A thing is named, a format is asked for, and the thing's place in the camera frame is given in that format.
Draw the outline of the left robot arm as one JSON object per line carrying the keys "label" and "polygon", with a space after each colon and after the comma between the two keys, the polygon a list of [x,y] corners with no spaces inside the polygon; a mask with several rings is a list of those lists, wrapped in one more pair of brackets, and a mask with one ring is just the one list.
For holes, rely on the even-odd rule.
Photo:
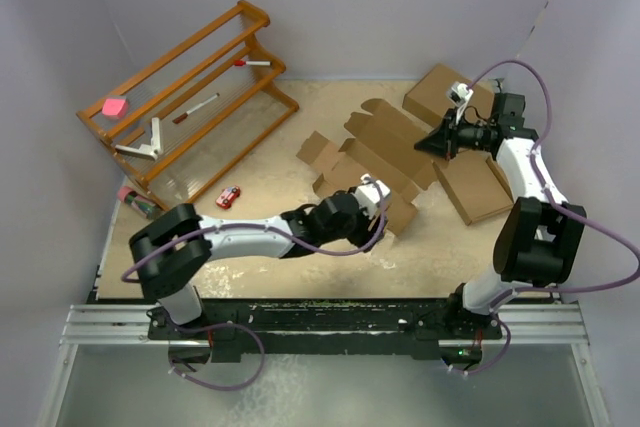
{"label": "left robot arm", "polygon": [[338,240],[348,241],[353,255],[367,252],[384,235],[390,199],[389,189],[368,182],[316,205],[254,220],[200,216],[193,205],[180,204],[130,238],[134,264],[121,280],[139,285],[145,300],[164,309],[175,332],[194,339],[204,331],[206,316],[192,279],[206,263],[336,256],[326,246]]}

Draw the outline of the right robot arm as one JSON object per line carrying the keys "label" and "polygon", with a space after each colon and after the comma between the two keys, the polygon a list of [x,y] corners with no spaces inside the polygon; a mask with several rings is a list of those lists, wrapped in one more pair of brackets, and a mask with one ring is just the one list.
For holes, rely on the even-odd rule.
{"label": "right robot arm", "polygon": [[531,164],[539,149],[538,133],[526,126],[522,95],[495,96],[491,114],[469,122],[465,113],[472,90],[454,83],[447,97],[452,106],[424,139],[418,151],[448,161],[462,149],[491,155],[502,169],[514,204],[500,231],[487,271],[461,284],[447,300],[446,330],[467,338],[503,304],[524,292],[537,292],[564,283],[573,267],[583,225],[583,207],[568,203],[544,166]]}

